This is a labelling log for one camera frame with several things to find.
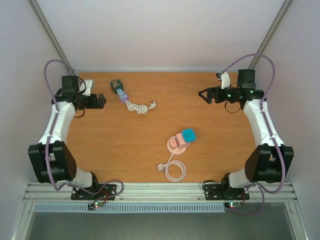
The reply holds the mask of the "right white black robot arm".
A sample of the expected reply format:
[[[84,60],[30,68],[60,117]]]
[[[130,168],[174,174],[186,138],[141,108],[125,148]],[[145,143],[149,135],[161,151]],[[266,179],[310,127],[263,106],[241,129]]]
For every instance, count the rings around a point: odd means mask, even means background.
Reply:
[[[235,87],[231,86],[227,72],[217,73],[216,77],[221,81],[221,85],[199,91],[198,95],[207,104],[239,103],[240,109],[249,120],[255,141],[255,150],[246,160],[244,168],[226,173],[222,178],[221,194],[226,199],[231,199],[239,190],[244,191],[261,182],[279,183],[275,190],[260,187],[267,193],[278,193],[284,185],[294,150],[285,145],[273,125],[265,92],[256,88],[255,71],[238,70]]]

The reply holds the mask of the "large pink cube adapter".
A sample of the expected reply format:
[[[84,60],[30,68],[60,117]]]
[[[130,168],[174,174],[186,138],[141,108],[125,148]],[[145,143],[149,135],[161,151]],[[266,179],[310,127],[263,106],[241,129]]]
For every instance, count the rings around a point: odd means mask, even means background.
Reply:
[[[177,145],[180,149],[188,148],[191,145],[191,139],[186,135],[181,133],[178,133],[176,136]]]

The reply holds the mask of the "teal square plug adapter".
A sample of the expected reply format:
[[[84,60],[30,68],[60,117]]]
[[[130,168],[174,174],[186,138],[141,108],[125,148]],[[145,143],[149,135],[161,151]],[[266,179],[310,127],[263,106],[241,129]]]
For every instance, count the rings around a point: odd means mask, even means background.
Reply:
[[[192,143],[197,139],[196,134],[192,128],[182,130],[181,134],[186,143]]]

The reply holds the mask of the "small pink plug adapter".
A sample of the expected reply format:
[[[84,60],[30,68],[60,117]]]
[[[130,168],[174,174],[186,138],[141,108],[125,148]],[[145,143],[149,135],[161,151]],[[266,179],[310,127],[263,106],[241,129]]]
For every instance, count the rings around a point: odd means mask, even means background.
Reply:
[[[170,150],[175,150],[178,148],[178,142],[175,136],[171,137],[168,142],[167,142],[167,146]]]

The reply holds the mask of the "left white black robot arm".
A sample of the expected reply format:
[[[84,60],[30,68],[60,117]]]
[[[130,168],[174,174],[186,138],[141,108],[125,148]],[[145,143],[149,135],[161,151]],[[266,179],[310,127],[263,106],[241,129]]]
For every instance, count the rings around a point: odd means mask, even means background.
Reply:
[[[77,76],[63,76],[62,87],[52,100],[51,116],[47,128],[39,142],[30,145],[28,156],[35,176],[40,183],[71,184],[82,187],[83,194],[96,199],[101,187],[95,183],[93,173],[81,170],[67,147],[67,137],[71,122],[77,111],[103,109],[106,98],[95,94],[93,79],[82,80]]]

